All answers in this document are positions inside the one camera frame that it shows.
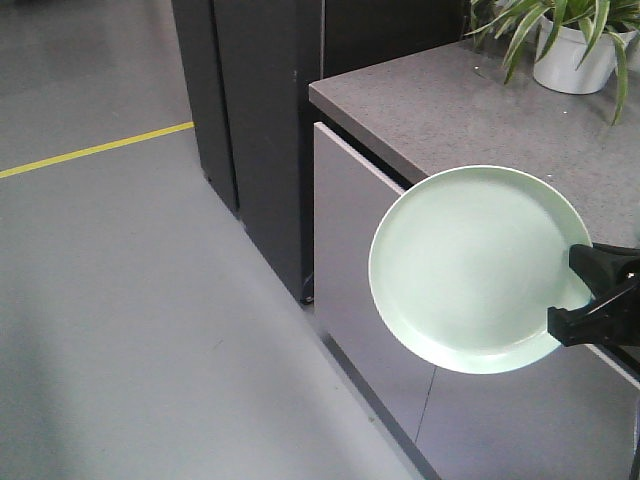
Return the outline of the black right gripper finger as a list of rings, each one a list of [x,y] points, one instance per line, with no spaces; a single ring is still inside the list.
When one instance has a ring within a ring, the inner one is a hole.
[[[639,276],[639,249],[602,243],[574,244],[569,249],[569,267],[599,298],[632,277]]]
[[[563,346],[638,346],[639,285],[620,284],[574,310],[549,307],[547,330]]]

